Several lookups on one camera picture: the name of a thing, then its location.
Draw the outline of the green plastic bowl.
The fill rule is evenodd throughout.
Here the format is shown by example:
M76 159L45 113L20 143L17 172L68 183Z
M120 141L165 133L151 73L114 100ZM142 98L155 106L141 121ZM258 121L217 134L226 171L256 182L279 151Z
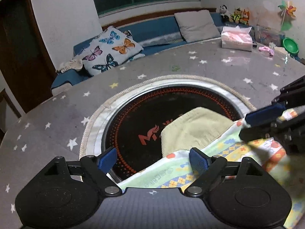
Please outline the green plastic bowl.
M284 38L282 41L282 45L286 49L286 51L292 56L296 56L299 53L299 46L297 42L292 38Z

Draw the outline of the blue sofa bench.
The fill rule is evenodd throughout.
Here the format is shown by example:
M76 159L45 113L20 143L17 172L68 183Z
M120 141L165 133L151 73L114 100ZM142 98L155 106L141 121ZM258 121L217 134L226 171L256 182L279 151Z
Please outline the blue sofa bench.
M213 12L210 15L220 33L220 14ZM301 62L280 52L269 56L256 49L252 49L252 52L225 49L221 47L221 36L187 43L173 15L115 28L140 44L143 51L125 63L96 76L105 77L109 73L119 71L128 72L134 79L142 81L164 71L186 72L213 77L226 83L260 84L266 88L274 86L279 90L304 75L304 65ZM72 60L77 59L75 55L94 37L73 47ZM58 95L91 77L94 76L91 76L84 66L80 71L58 73L51 92Z

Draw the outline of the yellow bear plush toy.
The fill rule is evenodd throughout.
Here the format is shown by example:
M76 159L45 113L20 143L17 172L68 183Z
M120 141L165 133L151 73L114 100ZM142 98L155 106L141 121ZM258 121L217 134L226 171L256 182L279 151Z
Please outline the yellow bear plush toy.
M230 21L238 24L241 19L241 14L242 14L241 8L235 9L235 11L231 14Z

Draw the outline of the pink tissue pack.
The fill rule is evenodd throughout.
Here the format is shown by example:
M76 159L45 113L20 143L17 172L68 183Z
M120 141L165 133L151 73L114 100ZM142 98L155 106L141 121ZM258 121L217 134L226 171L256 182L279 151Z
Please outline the pink tissue pack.
M252 27L224 26L221 32L221 47L232 50L252 52L253 40L250 35Z

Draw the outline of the grey star tablecloth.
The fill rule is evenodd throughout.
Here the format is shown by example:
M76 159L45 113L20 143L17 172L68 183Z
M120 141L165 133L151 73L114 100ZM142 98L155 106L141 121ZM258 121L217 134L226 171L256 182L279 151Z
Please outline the grey star tablecloth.
M221 48L220 41L186 44L125 63L83 81L37 106L1 143L1 228L20 228L19 191L54 157L77 160L87 120L110 97L154 77L191 74L217 80L255 107L270 104L280 88L304 75L304 65L278 53Z

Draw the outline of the grey plain pillow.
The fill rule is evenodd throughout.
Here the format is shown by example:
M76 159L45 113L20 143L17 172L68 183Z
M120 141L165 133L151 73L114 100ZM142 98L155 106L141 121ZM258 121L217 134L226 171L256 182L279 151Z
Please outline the grey plain pillow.
M221 36L208 10L178 12L174 16L187 43Z

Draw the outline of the panda plush toy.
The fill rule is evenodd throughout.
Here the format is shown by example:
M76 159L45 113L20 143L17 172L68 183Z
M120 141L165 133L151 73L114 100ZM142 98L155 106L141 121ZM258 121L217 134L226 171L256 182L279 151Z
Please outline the panda plush toy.
M219 13L221 16L221 21L223 23L225 22L229 22L231 19L231 13L227 10L227 6L226 5L221 5L219 8Z

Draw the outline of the beige crumpled cloth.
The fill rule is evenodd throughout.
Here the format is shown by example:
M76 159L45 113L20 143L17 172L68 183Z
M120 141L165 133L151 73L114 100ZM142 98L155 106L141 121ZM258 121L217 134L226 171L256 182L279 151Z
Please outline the beige crumpled cloth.
M70 60L68 62L61 63L56 70L57 73L65 73L69 70L80 71L83 68L83 62L80 59Z

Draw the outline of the orange fox plush toy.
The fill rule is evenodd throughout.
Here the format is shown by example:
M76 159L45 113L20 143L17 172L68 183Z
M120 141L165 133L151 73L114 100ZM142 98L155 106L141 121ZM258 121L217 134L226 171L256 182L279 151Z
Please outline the orange fox plush toy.
M239 22L243 25L249 25L249 19L250 19L250 12L244 9Z

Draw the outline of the dark wooden door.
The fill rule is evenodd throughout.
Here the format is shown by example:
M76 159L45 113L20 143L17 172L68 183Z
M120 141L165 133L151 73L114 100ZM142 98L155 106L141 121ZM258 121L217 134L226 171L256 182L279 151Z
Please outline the dark wooden door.
M25 113L52 96L55 68L31 0L1 0L1 72Z

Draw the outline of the green patterned child garment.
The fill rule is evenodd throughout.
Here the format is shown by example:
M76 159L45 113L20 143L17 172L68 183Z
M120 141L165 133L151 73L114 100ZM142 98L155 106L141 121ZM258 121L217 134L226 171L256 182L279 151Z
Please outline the green patterned child garment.
M245 126L243 119L235 121L218 139L202 149L208 155L220 155L228 161L239 162L251 157L259 163L292 199L292 210L286 219L286 228L304 228L304 155L288 156L273 139L258 139L248 144L238 134ZM136 188L181 188L185 190L197 179L193 173L187 150L176 151L145 170L119 183L125 190Z

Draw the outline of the butterfly print pillow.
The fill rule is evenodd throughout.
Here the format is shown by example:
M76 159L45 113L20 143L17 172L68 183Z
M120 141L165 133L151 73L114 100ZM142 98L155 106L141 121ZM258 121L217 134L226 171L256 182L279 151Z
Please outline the butterfly print pillow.
M91 76L96 76L125 63L143 47L122 31L110 26L75 55Z

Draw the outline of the colourful pinwheel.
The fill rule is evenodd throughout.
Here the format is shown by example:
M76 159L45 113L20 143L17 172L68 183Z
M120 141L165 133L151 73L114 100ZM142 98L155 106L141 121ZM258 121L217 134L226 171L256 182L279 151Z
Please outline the colourful pinwheel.
M281 10L281 31L288 31L292 27L292 21L296 19L295 12L297 8L290 1L282 0L278 6Z

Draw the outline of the pink hair scrunchie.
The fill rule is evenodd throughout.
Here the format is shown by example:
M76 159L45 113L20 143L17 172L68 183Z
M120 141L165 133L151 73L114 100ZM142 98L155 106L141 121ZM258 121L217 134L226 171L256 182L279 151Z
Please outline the pink hair scrunchie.
M274 49L272 49L272 48L270 48L270 47L268 47L268 46L260 46L259 48L258 48L258 50L260 51L260 52L264 52L264 53L266 53L266 54L268 54L269 56L274 56Z

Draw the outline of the clear plastic storage box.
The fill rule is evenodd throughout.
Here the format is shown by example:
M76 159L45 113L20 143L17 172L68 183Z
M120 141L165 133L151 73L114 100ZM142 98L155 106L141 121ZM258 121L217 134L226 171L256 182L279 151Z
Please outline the clear plastic storage box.
M285 32L274 30L270 27L256 25L254 27L254 36L256 42L268 46L270 43L276 47L282 46L282 41L285 38Z

